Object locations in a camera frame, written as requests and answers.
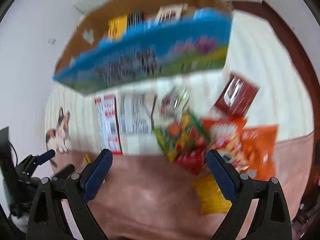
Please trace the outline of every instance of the blue gripper pad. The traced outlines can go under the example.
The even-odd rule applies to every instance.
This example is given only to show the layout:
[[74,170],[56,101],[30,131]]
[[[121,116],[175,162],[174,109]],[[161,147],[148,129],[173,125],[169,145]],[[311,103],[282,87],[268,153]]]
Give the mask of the blue gripper pad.
[[236,185],[221,164],[221,161],[224,162],[223,158],[219,155],[220,157],[220,160],[219,160],[214,155],[213,151],[215,151],[219,155],[219,153],[216,150],[209,151],[206,157],[207,165],[214,179],[216,180],[224,198],[226,200],[231,201],[231,203],[233,204],[236,202]]
[[99,161],[93,172],[88,177],[87,181],[84,184],[84,196],[83,201],[87,204],[89,200],[93,200],[98,193],[101,184],[105,177],[107,176],[113,161],[112,152],[108,149],[104,149],[100,154],[104,156]]

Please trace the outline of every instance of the metal screw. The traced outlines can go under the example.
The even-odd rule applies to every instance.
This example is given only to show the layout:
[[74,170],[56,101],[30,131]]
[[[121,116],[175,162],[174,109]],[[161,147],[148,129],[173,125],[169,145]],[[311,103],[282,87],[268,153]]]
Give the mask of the metal screw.
[[71,175],[71,179],[74,179],[74,180],[78,179],[79,177],[80,177],[79,173],[74,173]]
[[48,181],[49,181],[49,179],[47,177],[41,179],[42,184],[46,184]]
[[274,184],[277,184],[279,182],[279,180],[275,177],[271,178],[271,181],[274,183]]
[[248,174],[241,173],[240,178],[246,180],[246,179],[249,179],[249,176],[248,176]]

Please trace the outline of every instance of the dark red package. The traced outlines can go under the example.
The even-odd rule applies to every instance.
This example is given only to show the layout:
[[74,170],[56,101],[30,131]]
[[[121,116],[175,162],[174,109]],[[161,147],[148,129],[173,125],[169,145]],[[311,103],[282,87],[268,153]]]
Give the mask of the dark red package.
[[204,163],[205,150],[205,147],[199,147],[191,153],[189,152],[178,156],[173,162],[177,163],[193,174],[198,175]]
[[259,87],[235,73],[230,79],[214,107],[229,117],[244,118]]

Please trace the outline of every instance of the brown floor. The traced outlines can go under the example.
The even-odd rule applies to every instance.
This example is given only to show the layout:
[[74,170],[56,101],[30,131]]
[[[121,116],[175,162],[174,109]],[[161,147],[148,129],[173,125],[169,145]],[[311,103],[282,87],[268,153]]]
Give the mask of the brown floor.
[[[315,143],[320,139],[320,85],[317,80],[315,71],[311,65],[311,62],[305,53],[302,45],[291,31],[291,29],[286,25],[286,23],[281,19],[281,17],[265,2],[254,3],[254,2],[233,2],[235,9],[243,10],[257,16],[260,16],[270,22],[274,31],[276,32],[278,38],[287,48],[291,59],[297,68],[303,82],[305,83],[313,105],[314,109],[314,120],[315,120]],[[320,168],[318,166],[312,166],[309,181],[303,200],[314,202],[316,196],[317,187],[316,178],[320,173]]]

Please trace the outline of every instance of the orange snack bag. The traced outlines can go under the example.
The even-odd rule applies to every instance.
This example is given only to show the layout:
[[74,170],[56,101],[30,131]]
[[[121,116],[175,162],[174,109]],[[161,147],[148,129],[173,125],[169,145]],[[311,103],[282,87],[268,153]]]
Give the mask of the orange snack bag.
[[247,170],[247,160],[241,152],[241,137],[246,120],[221,118],[201,121],[212,140],[208,150],[216,149],[222,158],[231,163],[238,172]]
[[253,179],[268,181],[276,175],[273,151],[278,125],[244,129],[241,137],[242,152],[248,160],[246,173]]

